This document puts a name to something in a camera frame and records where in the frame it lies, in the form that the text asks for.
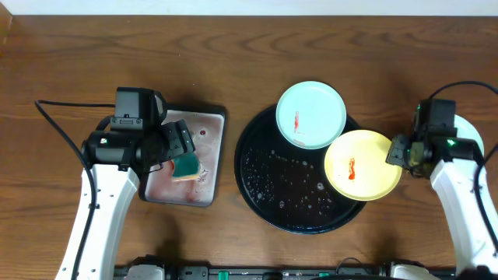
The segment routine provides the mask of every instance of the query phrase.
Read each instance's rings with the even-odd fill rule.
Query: light blue plate
[[[344,101],[322,82],[300,82],[280,97],[276,120],[287,141],[303,149],[330,145],[345,126]]]

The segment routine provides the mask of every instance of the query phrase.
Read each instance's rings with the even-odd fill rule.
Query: red sauce stain
[[[294,119],[294,133],[297,132],[297,128],[299,128],[299,111],[296,111],[296,118]]]
[[[355,158],[349,160],[349,179],[355,180]]]

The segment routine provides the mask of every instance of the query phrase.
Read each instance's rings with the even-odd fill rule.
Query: red food residue
[[[299,111],[296,111],[296,119],[294,120],[294,133],[297,132],[297,128],[299,128]]]
[[[169,163],[171,164],[171,170],[174,171],[174,162],[173,162],[173,160],[170,160]]]
[[[355,158],[349,160],[349,179],[355,180]]]

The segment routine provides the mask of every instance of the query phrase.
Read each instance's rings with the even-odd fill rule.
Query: white wall
[[[498,16],[498,0],[0,0],[13,15]]]

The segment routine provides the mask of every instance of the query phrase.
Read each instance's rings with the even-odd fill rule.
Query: black mount
[[[421,100],[415,113],[412,135],[393,138],[386,163],[428,179],[441,160],[473,159],[481,162],[482,153],[477,143],[457,138],[455,111],[453,100]]]
[[[162,124],[167,104],[152,89],[118,87],[114,116],[104,118],[83,142],[87,163],[113,164],[120,171],[132,168],[139,177],[150,167],[194,152],[184,120]]]

